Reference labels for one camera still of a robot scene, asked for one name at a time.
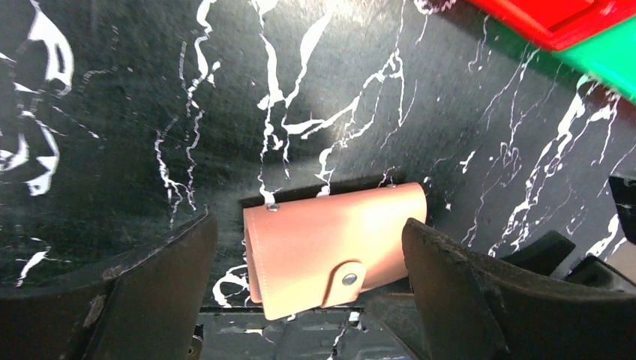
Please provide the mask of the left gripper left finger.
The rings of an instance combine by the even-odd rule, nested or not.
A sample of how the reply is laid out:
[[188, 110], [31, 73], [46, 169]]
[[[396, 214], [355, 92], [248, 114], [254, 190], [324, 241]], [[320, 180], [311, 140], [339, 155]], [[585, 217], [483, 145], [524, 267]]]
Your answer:
[[217, 221], [47, 281], [1, 291], [3, 359], [187, 359], [212, 271]]

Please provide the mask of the pink leather card holder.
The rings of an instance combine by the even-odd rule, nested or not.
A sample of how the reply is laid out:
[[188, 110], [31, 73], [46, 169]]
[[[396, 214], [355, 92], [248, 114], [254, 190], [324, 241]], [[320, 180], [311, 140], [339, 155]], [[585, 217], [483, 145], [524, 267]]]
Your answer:
[[417, 183], [246, 208], [251, 300], [279, 320], [405, 278], [402, 230], [427, 211]]

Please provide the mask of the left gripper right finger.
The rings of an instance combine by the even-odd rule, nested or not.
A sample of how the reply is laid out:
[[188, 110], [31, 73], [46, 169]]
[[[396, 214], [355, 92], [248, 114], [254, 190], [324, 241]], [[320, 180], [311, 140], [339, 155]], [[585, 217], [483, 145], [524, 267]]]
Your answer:
[[595, 256], [557, 280], [415, 219], [402, 245], [430, 359], [635, 357], [635, 283]]

